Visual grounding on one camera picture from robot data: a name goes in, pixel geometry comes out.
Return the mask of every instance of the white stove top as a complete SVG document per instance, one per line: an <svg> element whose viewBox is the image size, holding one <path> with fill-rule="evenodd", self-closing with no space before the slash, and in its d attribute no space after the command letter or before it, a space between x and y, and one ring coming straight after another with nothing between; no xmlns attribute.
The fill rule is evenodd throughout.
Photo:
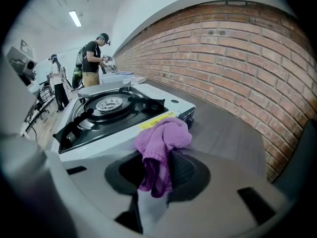
<svg viewBox="0 0 317 238"><path fill-rule="evenodd" d="M179 117L182 114L187 113L189 110L195 108L195 105L182 100L172 94L162 91L149 84L140 84L132 86L142 92L144 95L152 99L165 99L164 106L168 109L167 112L149 119L145 122L139 123L135 126L122 130L113 135L91 142L84 146L69 150L59 155L61 161L72 161L90 158L92 156L105 155L107 153L113 153L113 151L131 151L134 149L134 138L145 128L152 127L158 120L165 117ZM56 132L60 131L68 121L71 111L75 105L77 99L72 100L67 108L63 111L64 116ZM59 143L56 139L53 140L51 150L58 153Z"/></svg>

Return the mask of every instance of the black pants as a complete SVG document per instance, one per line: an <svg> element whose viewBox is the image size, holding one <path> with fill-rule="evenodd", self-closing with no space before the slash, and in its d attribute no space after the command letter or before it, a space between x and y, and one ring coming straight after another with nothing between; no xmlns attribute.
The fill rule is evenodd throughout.
<svg viewBox="0 0 317 238"><path fill-rule="evenodd" d="M56 97L56 102L58 105L58 110L62 111L64 110L64 107L66 107L69 103L68 97L66 95L63 84L57 84L54 86L54 88L55 88L55 97Z"/></svg>

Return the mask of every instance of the white shirt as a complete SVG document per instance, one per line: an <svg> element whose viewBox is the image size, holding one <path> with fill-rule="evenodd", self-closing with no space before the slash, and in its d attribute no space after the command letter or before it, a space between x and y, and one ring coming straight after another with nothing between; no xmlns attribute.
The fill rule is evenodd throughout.
<svg viewBox="0 0 317 238"><path fill-rule="evenodd" d="M51 67L51 73L52 74L56 74L57 75L52 75L51 76L51 80L53 82L54 85L57 85L57 84L61 84L62 83L62 80L61 80L61 77L58 73L58 67L57 67L57 64L56 63L53 63L52 67Z"/></svg>

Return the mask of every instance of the woman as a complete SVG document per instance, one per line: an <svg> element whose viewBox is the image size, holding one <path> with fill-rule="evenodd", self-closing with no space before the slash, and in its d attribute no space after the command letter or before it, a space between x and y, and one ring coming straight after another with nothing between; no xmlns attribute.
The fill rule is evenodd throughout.
<svg viewBox="0 0 317 238"><path fill-rule="evenodd" d="M60 66L60 63L57 59L57 55L51 55L50 60L53 64L51 68L50 77L51 81L54 84L55 97L58 105L57 112L60 112L64 110L64 107L66 108L69 101L63 86L63 81L61 79L62 67Z"/></svg>

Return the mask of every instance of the yellow label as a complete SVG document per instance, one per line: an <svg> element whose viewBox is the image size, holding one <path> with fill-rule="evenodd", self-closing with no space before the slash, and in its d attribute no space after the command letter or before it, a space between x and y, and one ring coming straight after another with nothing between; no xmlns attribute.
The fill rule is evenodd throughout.
<svg viewBox="0 0 317 238"><path fill-rule="evenodd" d="M158 123L159 121L163 120L166 117L175 117L176 114L171 111L168 112L167 114L161 115L159 117L155 117L152 120L148 120L146 122L144 122L143 124L140 124L139 127L143 130L143 129L147 129L147 128L151 128L153 127L156 123Z"/></svg>

